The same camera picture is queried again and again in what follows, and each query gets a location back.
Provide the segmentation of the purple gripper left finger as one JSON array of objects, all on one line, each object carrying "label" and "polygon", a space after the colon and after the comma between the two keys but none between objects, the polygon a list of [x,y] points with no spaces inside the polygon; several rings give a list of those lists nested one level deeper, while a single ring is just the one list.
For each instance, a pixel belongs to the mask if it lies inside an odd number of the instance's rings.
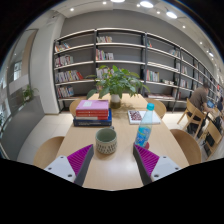
[{"label": "purple gripper left finger", "polygon": [[93,155],[93,145],[90,144],[69,156],[60,155],[45,168],[45,171],[82,186]]}]

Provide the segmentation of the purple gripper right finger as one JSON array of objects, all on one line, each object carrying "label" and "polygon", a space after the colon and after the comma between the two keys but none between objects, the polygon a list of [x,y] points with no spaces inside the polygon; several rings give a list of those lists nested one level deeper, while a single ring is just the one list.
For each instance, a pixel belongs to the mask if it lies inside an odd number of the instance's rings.
[{"label": "purple gripper right finger", "polygon": [[138,145],[133,145],[133,155],[143,185],[148,185],[180,170],[180,167],[168,156],[158,156]]}]

